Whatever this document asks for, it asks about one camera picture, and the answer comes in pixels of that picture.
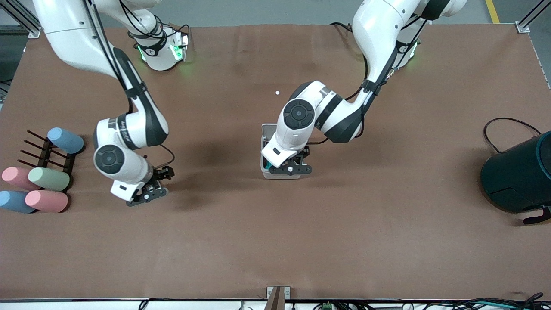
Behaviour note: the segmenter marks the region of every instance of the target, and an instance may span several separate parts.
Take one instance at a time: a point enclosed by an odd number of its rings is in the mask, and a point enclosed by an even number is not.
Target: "black container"
[[[551,131],[490,157],[480,180],[491,201],[506,211],[544,210],[525,224],[551,218]]]

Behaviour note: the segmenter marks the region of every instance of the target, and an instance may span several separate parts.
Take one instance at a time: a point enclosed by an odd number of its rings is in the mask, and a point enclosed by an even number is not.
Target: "brown surface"
[[[478,187],[491,155],[486,121],[550,129],[551,93],[514,26],[428,26],[368,112],[364,136],[313,147],[315,171],[298,181],[262,178],[260,125],[300,83],[353,92],[363,64],[351,35],[343,43],[332,26],[195,29],[197,62],[168,72],[147,69],[123,29],[109,35],[170,124],[171,193],[126,207],[89,147],[66,213],[0,211],[0,298],[256,297],[268,285],[290,285],[298,298],[551,293],[551,225],[515,227]],[[0,168],[16,164],[26,129],[62,126],[90,143],[98,120],[125,109],[114,79],[30,40],[0,113]],[[530,132],[500,123],[490,135],[505,147]]]

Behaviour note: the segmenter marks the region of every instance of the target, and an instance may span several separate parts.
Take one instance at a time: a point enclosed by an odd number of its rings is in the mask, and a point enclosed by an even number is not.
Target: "yellow floor line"
[[[492,0],[486,0],[486,6],[490,12],[491,22],[494,24],[499,24],[498,13],[495,11],[494,2]]]

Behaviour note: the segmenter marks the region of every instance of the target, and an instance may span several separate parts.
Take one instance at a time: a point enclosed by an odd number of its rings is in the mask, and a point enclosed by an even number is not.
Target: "green foam cylinder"
[[[29,172],[29,181],[48,190],[62,191],[69,185],[70,177],[50,168],[34,168]]]

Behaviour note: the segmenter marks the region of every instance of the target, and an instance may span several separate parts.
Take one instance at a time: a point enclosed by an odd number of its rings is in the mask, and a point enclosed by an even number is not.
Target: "black circular joint cap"
[[[101,155],[101,162],[104,165],[113,165],[116,162],[115,153],[113,152],[105,152]]]
[[[94,161],[101,171],[107,174],[115,174],[121,171],[125,162],[125,155],[118,146],[105,145],[98,149]]]
[[[293,130],[303,129],[314,120],[314,109],[306,100],[293,99],[285,106],[283,118],[287,127]]]

